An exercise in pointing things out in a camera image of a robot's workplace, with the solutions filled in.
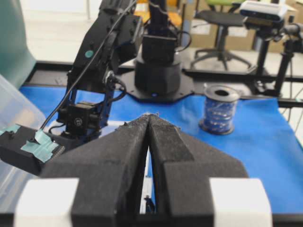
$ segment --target teal cushion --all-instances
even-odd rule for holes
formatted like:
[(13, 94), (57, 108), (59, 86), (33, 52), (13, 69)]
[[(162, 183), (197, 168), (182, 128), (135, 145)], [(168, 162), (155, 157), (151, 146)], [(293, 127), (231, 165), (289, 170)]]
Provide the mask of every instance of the teal cushion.
[(19, 0), (1, 0), (0, 35), (0, 73), (20, 88), (36, 61), (27, 48)]

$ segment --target transparent plastic bin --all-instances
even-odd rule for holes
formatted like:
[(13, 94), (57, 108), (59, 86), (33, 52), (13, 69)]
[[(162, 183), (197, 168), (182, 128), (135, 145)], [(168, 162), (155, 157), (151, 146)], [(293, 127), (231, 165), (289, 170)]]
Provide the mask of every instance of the transparent plastic bin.
[[(45, 116), (0, 75), (0, 129), (20, 124), (38, 129)], [(0, 160), (0, 213), (14, 212), (26, 182), (36, 176)]]
[(43, 124), (43, 113), (1, 75), (0, 97), (0, 129), (16, 123), (38, 129)]

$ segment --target floor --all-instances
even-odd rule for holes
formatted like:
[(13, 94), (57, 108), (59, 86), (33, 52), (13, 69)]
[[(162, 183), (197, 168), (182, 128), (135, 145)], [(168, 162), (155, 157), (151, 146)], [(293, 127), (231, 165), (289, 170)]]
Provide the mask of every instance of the floor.
[[(24, 18), (27, 29), (27, 43), (30, 51), (37, 60), (42, 61), (63, 61), (73, 62), (81, 41), (96, 18), (96, 13), (92, 14), (92, 20), (87, 19), (85, 12), (66, 13), (50, 11), (33, 11), (26, 8)], [(181, 57), (184, 67), (189, 67), (195, 49), (188, 48), (182, 52)], [(252, 63), (257, 61), (258, 53), (234, 51), (235, 54), (250, 60)], [(269, 53), (266, 61), (266, 68), (269, 73), (277, 73), (280, 65), (281, 55)], [(303, 54), (296, 54), (293, 58), (294, 75), (301, 75), (303, 66)], [(228, 63), (232, 71), (245, 71), (246, 66), (236, 61)], [(196, 65), (198, 69), (223, 70), (223, 65), (215, 59), (202, 61)], [(293, 84), (293, 96), (303, 87), (302, 84)], [(284, 97), (290, 96), (290, 85), (285, 83), (283, 86)], [(293, 108), (290, 125), (295, 130), (301, 115), (301, 109)], [(303, 143), (303, 123), (299, 126), (296, 135)]]

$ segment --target blue tape roll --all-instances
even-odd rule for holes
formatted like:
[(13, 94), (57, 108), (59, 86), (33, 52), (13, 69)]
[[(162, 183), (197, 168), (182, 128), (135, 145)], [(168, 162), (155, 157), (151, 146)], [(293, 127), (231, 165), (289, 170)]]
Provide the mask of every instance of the blue tape roll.
[(237, 91), (225, 86), (213, 86), (206, 90), (205, 95), (204, 116), (199, 122), (200, 127), (212, 134), (231, 133), (240, 97)]

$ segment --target cardboard box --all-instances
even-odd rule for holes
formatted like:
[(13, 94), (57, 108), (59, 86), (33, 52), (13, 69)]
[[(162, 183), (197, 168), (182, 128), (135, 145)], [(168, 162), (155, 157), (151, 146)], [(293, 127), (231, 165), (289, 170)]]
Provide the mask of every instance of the cardboard box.
[[(205, 1), (200, 1), (199, 10), (209, 9)], [(184, 21), (183, 30), (188, 31), (192, 37), (192, 43), (190, 47), (197, 48), (213, 48), (216, 38), (217, 26), (207, 24), (206, 21), (195, 19), (196, 14), (196, 0), (192, 3), (188, 3), (184, 9)], [(188, 43), (188, 37), (183, 36), (182, 44)]]
[[(198, 11), (210, 10), (206, 1), (200, 1), (198, 5)], [(221, 7), (216, 6), (216, 9), (220, 11)], [(230, 7), (223, 7), (223, 12), (227, 12)], [(196, 1), (193, 4), (188, 4), (186, 9), (185, 19), (190, 21), (190, 33), (192, 35), (191, 47), (200, 48), (214, 48), (216, 34), (218, 30), (217, 25), (202, 25), (206, 24), (206, 21), (194, 19), (196, 12)], [(241, 50), (250, 51), (252, 49), (253, 41), (255, 37), (255, 31), (248, 31), (245, 27), (230, 27), (229, 35), (226, 37), (226, 50)]]
[(297, 10), (294, 22), (303, 24), (303, 0), (286, 0), (286, 4)]
[[(224, 12), (228, 12), (231, 7), (225, 6)], [(255, 30), (247, 30), (243, 27), (229, 27), (228, 36), (226, 37), (225, 49), (237, 51), (251, 51), (255, 39)]]
[[(295, 8), (288, 5), (288, 11), (285, 15), (285, 24), (287, 24), (289, 16), (294, 16), (294, 22), (297, 22), (298, 11)], [(271, 41), (269, 44), (268, 52), (282, 52), (284, 50), (283, 43), (287, 38), (288, 37), (284, 37), (279, 42)]]

